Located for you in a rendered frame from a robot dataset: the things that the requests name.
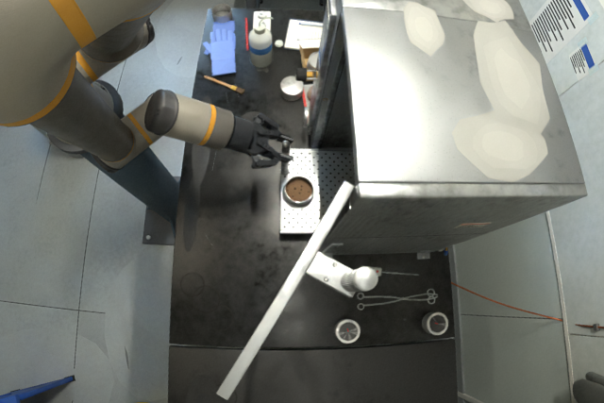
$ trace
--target plastic bottle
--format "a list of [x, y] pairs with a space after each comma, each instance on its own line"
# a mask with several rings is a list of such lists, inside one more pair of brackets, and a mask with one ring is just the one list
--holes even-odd
[[266, 28], [264, 19], [249, 32], [249, 57], [252, 64], [261, 69], [273, 63], [273, 35]]

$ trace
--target white bar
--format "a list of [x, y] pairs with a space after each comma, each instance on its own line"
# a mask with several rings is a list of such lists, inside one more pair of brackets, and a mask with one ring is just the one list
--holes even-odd
[[243, 375], [247, 371], [247, 368], [250, 366], [256, 355], [260, 351], [262, 344], [270, 334], [271, 330], [275, 326], [279, 316], [283, 313], [285, 306], [288, 301], [294, 294], [295, 289], [297, 288], [300, 280], [306, 274], [306, 270], [309, 269], [310, 264], [314, 260], [314, 256], [319, 251], [321, 244], [327, 237], [328, 233], [333, 228], [338, 216], [342, 209], [348, 203], [348, 198], [350, 198], [350, 194], [354, 190], [354, 185], [345, 181], [342, 183], [342, 186], [336, 193], [336, 196], [333, 198], [333, 201], [327, 208], [327, 212], [323, 219], [319, 223], [316, 230], [310, 237], [309, 243], [302, 251], [300, 258], [295, 263], [292, 272], [287, 276], [285, 283], [277, 293], [277, 297], [271, 304], [271, 307], [268, 308], [268, 311], [262, 317], [262, 321], [256, 330], [247, 341], [245, 348], [242, 351], [242, 354], [239, 355], [239, 358], [235, 361], [235, 364], [226, 375], [225, 380], [223, 381], [220, 389], [216, 393], [218, 396], [222, 397], [224, 400], [228, 400], [230, 396], [235, 391], [235, 388], [239, 385], [239, 382], [242, 380]]

